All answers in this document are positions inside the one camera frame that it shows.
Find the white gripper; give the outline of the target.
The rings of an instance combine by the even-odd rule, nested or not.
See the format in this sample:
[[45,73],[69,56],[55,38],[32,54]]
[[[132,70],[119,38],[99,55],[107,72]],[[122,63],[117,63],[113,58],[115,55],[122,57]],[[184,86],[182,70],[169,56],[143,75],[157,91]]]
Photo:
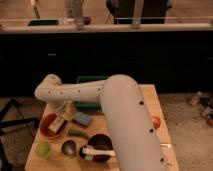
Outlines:
[[49,108],[65,120],[72,119],[72,104],[69,101],[51,102]]

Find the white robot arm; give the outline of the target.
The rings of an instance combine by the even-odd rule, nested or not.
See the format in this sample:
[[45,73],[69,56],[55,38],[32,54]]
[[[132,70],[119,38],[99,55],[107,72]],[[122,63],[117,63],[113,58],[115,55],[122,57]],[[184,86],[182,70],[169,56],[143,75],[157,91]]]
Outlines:
[[120,171],[167,171],[141,88],[133,78],[117,74],[101,81],[64,84],[49,74],[35,89],[35,97],[57,113],[67,101],[98,102]]

